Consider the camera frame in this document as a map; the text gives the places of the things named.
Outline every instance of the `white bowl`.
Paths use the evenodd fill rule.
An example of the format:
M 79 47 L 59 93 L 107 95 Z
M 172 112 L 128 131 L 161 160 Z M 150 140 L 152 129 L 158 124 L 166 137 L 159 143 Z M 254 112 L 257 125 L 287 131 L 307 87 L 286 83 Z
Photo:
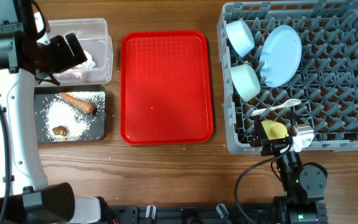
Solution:
M 299 67 L 301 55 L 301 39 L 292 27 L 279 26 L 274 29 L 260 54 L 260 61 L 265 61 L 260 70 L 260 76 L 266 76 L 265 84 L 278 87 L 290 81 Z
M 231 22 L 226 25 L 226 33 L 231 45 L 241 57 L 246 56 L 255 47 L 254 36 L 244 21 Z
M 248 102 L 260 92 L 260 83 L 255 71 L 249 65 L 239 65 L 230 69 L 234 87 L 241 98 Z

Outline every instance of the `dish rack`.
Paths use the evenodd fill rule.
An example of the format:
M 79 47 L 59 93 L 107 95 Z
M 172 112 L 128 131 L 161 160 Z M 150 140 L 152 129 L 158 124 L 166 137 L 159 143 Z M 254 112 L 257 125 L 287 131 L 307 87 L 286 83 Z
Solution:
M 244 58 L 236 54 L 226 24 L 243 20 L 255 39 Z M 262 46 L 276 27 L 294 28 L 302 43 L 298 70 L 286 84 L 271 88 L 260 76 Z M 358 151 L 358 0 L 229 2 L 217 25 L 219 59 L 224 78 L 224 119 L 227 148 L 233 154 L 259 154 L 250 146 L 253 110 L 298 98 L 300 119 L 311 125 L 315 139 L 306 150 Z M 241 99 L 230 76 L 231 67 L 248 63 L 261 91 L 249 102 Z M 261 117 L 290 128 L 288 108 L 266 110 Z

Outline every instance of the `clear plastic container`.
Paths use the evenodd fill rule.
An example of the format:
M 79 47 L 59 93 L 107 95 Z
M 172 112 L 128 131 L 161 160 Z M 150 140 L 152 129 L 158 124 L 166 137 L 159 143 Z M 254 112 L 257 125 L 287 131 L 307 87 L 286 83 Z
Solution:
M 55 76 L 62 85 L 105 84 L 110 82 L 112 75 L 112 42 L 105 19 L 67 19 L 49 21 L 48 36 L 65 36 L 74 33 L 83 50 L 87 51 L 95 62 L 93 68 L 78 68 L 67 72 L 81 72 L 79 77 Z

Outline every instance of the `light blue plate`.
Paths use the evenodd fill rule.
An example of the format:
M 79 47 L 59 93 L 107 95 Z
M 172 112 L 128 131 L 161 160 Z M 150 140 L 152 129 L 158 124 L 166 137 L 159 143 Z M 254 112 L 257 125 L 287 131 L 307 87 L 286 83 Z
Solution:
M 265 84 L 277 87 L 290 81 L 299 67 L 301 55 L 302 44 L 295 30 L 290 26 L 273 30 L 260 54 L 260 61 L 265 61 L 260 70 L 260 76 L 266 76 Z

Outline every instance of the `plastic container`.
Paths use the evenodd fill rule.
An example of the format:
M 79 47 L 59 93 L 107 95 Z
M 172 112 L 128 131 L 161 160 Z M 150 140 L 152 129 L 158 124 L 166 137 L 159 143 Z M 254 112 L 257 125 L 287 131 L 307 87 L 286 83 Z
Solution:
M 83 50 L 90 53 L 93 61 L 96 63 L 96 66 L 93 68 L 75 70 L 76 72 L 84 72 L 83 78 L 57 78 L 62 85 L 89 85 L 110 82 L 113 61 L 112 42 L 105 19 L 55 20 L 49 21 L 49 26 L 51 29 L 48 34 L 49 37 L 56 35 L 65 36 L 73 32 L 77 36 Z M 50 84 L 43 82 L 39 86 L 47 85 Z
M 135 32 L 121 43 L 120 134 L 132 145 L 207 141 L 208 48 L 196 30 Z
M 226 24 L 243 20 L 250 27 L 255 48 L 239 57 L 226 35 Z M 288 25 L 300 36 L 301 62 L 286 84 L 270 88 L 260 77 L 259 56 L 269 34 Z M 302 103 L 295 112 L 315 131 L 306 150 L 358 151 L 358 0 L 229 2 L 217 25 L 219 59 L 224 78 L 224 118 L 227 148 L 233 154 L 259 154 L 250 146 L 253 110 L 282 104 L 290 98 Z M 234 88 L 230 69 L 249 63 L 260 80 L 260 93 L 245 102 Z M 288 108 L 262 114 L 283 123 Z

